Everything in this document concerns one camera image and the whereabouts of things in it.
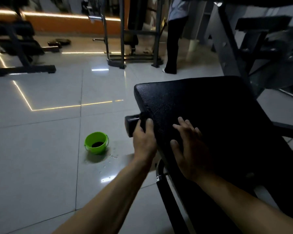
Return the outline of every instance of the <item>hand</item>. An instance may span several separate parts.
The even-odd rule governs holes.
[[[139,120],[133,132],[133,147],[135,148],[134,159],[152,163],[157,150],[156,139],[153,131],[153,121],[148,118],[146,121],[146,132],[140,126]]]
[[[181,135],[183,141],[183,153],[176,140],[171,140],[170,144],[175,155],[178,167],[183,175],[192,181],[212,170],[212,159],[209,149],[202,141],[202,133],[192,126],[189,120],[184,121],[178,117],[180,125],[173,124]]]

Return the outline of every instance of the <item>person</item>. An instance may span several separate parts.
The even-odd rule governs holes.
[[[173,0],[168,12],[167,64],[163,72],[177,74],[178,40],[188,20],[189,1]]]
[[[182,174],[196,182],[230,217],[243,233],[293,233],[293,219],[263,201],[251,196],[213,173],[213,164],[202,134],[189,120],[178,118],[183,152],[176,140],[171,148]],[[146,121],[146,132],[140,121],[133,133],[134,158],[97,196],[53,234],[116,234],[126,218],[156,153],[153,122]]]

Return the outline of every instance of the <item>white tile floor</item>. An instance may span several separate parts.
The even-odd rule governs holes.
[[[74,38],[63,52],[103,50],[91,38]],[[0,233],[51,233],[106,185],[102,178],[130,161],[132,139],[123,121],[139,113],[135,84],[222,75],[217,57],[204,49],[181,56],[177,75],[150,63],[109,67],[102,54],[46,54],[38,62],[55,64],[57,71],[0,78]],[[0,55],[2,64],[19,62]],[[274,120],[293,124],[292,98],[268,90],[259,102]],[[284,107],[288,114],[281,114]],[[94,131],[110,139],[102,161],[89,157],[83,146]],[[155,182],[151,171],[120,233],[173,233]]]

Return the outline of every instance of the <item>black pants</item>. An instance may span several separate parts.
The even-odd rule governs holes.
[[[170,74],[177,73],[177,55],[178,55],[178,40],[182,35],[183,28],[186,25],[188,17],[170,20],[168,22],[168,37],[167,37],[167,65],[165,72]]]

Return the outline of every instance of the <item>green bucket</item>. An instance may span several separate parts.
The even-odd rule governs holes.
[[[109,142],[110,140],[105,133],[94,132],[85,139],[85,148],[90,153],[102,154],[105,152]]]

